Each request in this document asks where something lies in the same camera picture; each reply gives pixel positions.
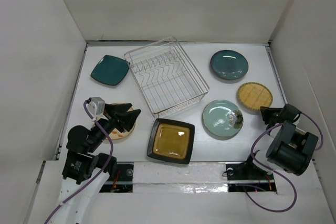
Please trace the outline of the round woven bamboo plate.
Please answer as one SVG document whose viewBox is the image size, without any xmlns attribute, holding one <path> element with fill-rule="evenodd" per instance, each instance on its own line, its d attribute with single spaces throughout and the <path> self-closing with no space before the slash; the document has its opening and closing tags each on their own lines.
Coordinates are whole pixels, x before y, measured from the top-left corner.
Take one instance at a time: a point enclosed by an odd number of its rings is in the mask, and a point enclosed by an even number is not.
<svg viewBox="0 0 336 224">
<path fill-rule="evenodd" d="M 246 82 L 237 90 L 238 101 L 247 109 L 260 111 L 261 107 L 270 107 L 273 103 L 272 92 L 258 82 Z"/>
</svg>

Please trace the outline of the black and amber square plate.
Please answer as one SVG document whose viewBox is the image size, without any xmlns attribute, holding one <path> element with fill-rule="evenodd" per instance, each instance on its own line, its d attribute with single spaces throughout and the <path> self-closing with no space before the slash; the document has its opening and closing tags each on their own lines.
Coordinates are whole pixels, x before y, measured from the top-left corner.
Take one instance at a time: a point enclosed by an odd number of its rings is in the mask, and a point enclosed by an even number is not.
<svg viewBox="0 0 336 224">
<path fill-rule="evenodd" d="M 149 138 L 147 156 L 159 161 L 190 163 L 195 126 L 186 122 L 156 119 Z"/>
</svg>

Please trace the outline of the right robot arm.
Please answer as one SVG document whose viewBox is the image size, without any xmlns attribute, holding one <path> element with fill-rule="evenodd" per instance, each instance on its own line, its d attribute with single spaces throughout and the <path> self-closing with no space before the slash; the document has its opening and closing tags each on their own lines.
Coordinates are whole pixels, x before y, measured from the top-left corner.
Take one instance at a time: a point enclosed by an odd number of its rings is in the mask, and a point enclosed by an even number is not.
<svg viewBox="0 0 336 224">
<path fill-rule="evenodd" d="M 262 120 L 266 124 L 266 130 L 253 142 L 250 155 L 243 162 L 243 174 L 248 178 L 255 178 L 261 173 L 274 171 L 273 168 L 256 159 L 257 151 L 255 147 L 265 135 L 270 136 L 272 131 L 279 128 L 266 151 L 266 160 L 287 173 L 296 176 L 302 175 L 306 171 L 314 152 L 320 150 L 323 146 L 323 133 L 318 124 L 311 120 L 310 116 L 291 104 L 285 104 L 283 108 L 262 106 L 260 111 Z M 297 129 L 296 123 L 299 122 L 302 115 L 313 122 L 320 136 L 310 132 L 303 133 Z"/>
</svg>

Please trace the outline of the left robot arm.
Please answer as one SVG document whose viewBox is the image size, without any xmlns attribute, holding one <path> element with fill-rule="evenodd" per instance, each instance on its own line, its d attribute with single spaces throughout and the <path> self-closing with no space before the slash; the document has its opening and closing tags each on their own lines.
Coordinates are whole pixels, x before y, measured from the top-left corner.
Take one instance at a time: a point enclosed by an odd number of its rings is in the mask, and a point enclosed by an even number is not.
<svg viewBox="0 0 336 224">
<path fill-rule="evenodd" d="M 77 125 L 68 132 L 57 206 L 45 223 L 84 223 L 103 184 L 117 175 L 110 134 L 130 132 L 141 113 L 131 103 L 106 104 L 99 97 L 85 100 L 83 108 L 94 125 Z"/>
</svg>

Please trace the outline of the teal square plate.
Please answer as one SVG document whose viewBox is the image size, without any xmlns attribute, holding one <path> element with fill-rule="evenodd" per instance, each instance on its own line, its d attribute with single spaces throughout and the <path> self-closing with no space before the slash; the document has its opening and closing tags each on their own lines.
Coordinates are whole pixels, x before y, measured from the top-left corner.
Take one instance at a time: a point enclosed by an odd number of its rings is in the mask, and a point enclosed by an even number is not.
<svg viewBox="0 0 336 224">
<path fill-rule="evenodd" d="M 101 84 L 117 86 L 127 75 L 129 64 L 124 59 L 105 55 L 94 67 L 90 76 Z"/>
</svg>

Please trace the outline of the light green flower plate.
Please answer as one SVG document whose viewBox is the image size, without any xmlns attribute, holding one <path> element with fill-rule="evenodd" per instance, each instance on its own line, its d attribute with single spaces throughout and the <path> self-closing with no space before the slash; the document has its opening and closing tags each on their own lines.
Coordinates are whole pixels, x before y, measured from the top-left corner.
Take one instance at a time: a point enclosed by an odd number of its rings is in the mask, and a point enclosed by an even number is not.
<svg viewBox="0 0 336 224">
<path fill-rule="evenodd" d="M 228 100 L 214 100 L 206 105 L 203 124 L 218 137 L 232 137 L 243 127 L 244 117 L 239 107 Z"/>
</svg>

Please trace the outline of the dark teal round plate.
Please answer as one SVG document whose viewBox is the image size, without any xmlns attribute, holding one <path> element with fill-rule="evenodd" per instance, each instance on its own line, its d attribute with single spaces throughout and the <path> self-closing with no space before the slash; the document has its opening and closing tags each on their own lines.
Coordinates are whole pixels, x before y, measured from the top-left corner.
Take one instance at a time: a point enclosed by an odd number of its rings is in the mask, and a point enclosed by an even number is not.
<svg viewBox="0 0 336 224">
<path fill-rule="evenodd" d="M 233 50 L 220 50 L 214 53 L 210 67 L 219 78 L 229 81 L 241 79 L 249 70 L 247 59 Z"/>
</svg>

